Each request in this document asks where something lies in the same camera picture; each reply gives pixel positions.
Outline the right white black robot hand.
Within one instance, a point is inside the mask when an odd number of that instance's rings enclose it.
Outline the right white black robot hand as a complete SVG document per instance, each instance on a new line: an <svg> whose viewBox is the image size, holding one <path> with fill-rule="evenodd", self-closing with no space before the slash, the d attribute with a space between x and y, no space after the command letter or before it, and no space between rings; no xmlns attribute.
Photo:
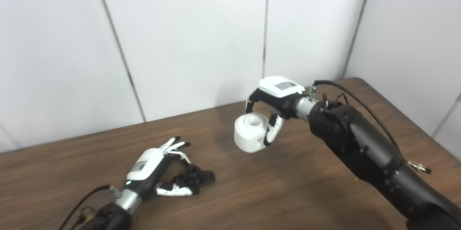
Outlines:
<svg viewBox="0 0 461 230"><path fill-rule="evenodd" d="M297 119L297 102L306 97L303 86L283 76L270 76L260 80L258 87L246 100L245 112L252 113L256 102L274 108L265 127L263 145L270 146L280 132L285 120Z"/></svg>

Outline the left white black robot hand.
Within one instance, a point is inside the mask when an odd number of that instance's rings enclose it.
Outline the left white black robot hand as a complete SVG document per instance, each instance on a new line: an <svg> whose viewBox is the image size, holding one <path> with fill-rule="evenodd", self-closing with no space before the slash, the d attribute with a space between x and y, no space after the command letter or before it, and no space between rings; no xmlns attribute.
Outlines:
<svg viewBox="0 0 461 230"><path fill-rule="evenodd" d="M143 202L155 196L189 196L198 195L200 189L186 183L161 182L161 177L173 161L191 165L190 159L180 148L190 146L189 142L180 140L179 136L170 138L160 147L147 149L137 159L126 176L122 196L133 194Z"/></svg>

